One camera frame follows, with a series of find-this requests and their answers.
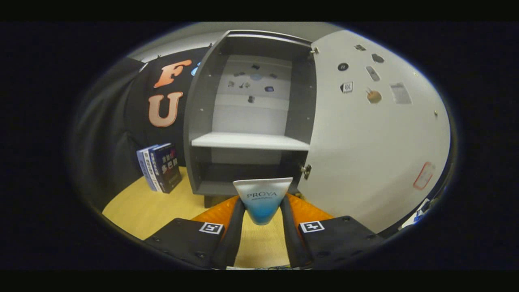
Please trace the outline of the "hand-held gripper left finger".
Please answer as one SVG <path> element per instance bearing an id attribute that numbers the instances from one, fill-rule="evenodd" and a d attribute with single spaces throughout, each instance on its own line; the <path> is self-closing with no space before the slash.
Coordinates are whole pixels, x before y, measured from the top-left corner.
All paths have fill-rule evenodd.
<path id="1" fill-rule="evenodd" d="M 144 242 L 187 264 L 226 269 L 236 261 L 244 213 L 244 203 L 234 196 L 192 219 L 174 218 Z"/>

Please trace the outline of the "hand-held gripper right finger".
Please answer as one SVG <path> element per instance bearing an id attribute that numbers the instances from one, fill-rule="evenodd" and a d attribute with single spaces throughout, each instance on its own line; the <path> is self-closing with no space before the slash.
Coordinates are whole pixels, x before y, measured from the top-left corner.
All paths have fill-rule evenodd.
<path id="1" fill-rule="evenodd" d="M 384 242 L 352 216 L 334 217 L 292 194 L 284 197 L 280 209 L 294 269 L 340 269 L 371 256 Z"/>

